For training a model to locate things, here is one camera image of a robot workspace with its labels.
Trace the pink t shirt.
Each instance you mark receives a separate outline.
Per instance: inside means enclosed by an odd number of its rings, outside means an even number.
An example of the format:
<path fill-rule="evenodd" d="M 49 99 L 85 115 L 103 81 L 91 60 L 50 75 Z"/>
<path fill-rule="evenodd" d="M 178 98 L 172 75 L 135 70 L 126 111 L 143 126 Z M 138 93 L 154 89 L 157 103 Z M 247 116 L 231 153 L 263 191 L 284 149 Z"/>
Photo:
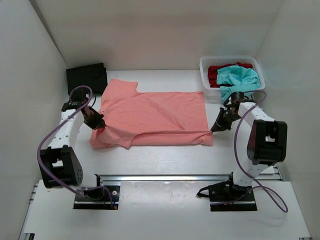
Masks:
<path fill-rule="evenodd" d="M 137 87 L 110 80 L 99 109 L 106 126 L 92 131 L 93 149 L 213 145 L 203 92 L 138 92 Z"/>

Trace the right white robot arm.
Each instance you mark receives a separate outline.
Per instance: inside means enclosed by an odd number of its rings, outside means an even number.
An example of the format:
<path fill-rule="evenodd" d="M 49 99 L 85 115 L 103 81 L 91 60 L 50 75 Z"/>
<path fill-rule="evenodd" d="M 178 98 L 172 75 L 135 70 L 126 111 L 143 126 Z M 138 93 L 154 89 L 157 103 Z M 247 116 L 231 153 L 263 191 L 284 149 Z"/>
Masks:
<path fill-rule="evenodd" d="M 215 184 L 209 191 L 213 196 L 222 194 L 224 202 L 235 201 L 245 195 L 262 171 L 283 162 L 287 151 L 288 126 L 268 116 L 258 103 L 244 92 L 232 93 L 223 103 L 211 132 L 231 130 L 233 122 L 246 122 L 251 130 L 246 147 L 246 159 L 240 161 L 235 151 L 238 168 L 227 181 Z"/>

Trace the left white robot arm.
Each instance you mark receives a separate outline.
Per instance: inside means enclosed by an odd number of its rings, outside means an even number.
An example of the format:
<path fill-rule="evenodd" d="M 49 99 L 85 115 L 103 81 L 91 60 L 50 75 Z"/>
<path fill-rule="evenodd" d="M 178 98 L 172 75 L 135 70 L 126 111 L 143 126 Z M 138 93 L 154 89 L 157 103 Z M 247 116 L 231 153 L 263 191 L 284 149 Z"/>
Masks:
<path fill-rule="evenodd" d="M 104 130 L 104 115 L 90 106 L 93 97 L 87 88 L 72 91 L 61 108 L 59 125 L 40 143 L 37 161 L 46 188 L 64 187 L 82 195 L 75 189 L 83 182 L 83 168 L 75 153 L 75 144 L 83 124 L 92 130 Z"/>

